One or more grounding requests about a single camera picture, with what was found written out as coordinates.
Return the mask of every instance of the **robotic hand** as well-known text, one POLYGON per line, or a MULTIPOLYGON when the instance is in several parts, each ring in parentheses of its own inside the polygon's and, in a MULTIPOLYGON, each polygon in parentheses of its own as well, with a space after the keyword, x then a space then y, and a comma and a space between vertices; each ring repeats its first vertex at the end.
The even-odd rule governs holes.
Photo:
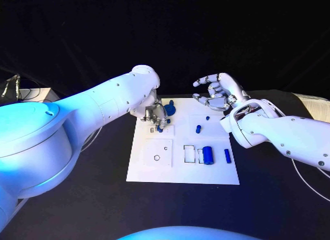
POLYGON ((201 78, 193 86, 206 83, 211 98, 193 98, 216 111, 232 107, 221 125, 238 143, 251 148, 268 141, 286 157, 330 171, 330 123, 286 116, 268 100, 251 99, 227 73, 201 78))
POLYGON ((131 72, 52 103, 0 107, 0 231, 18 199, 49 191, 69 175, 91 133, 124 114, 163 129, 167 112, 157 98, 160 78, 139 65, 131 72))

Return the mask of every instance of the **table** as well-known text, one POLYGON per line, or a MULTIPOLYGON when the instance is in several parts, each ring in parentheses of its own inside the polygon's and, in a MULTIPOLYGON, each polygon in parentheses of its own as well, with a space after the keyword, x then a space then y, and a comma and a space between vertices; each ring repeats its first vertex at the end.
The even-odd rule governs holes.
MULTIPOLYGON (((291 93, 248 93, 287 115, 312 117, 291 93)), ((127 182, 134 128, 130 114, 103 128, 71 175, 29 199, 0 240, 113 240, 165 226, 209 227, 270 240, 330 239, 330 203, 309 189, 271 143, 245 149, 231 136, 241 185, 127 182)), ((330 198, 330 180, 315 167, 297 166, 330 198)))

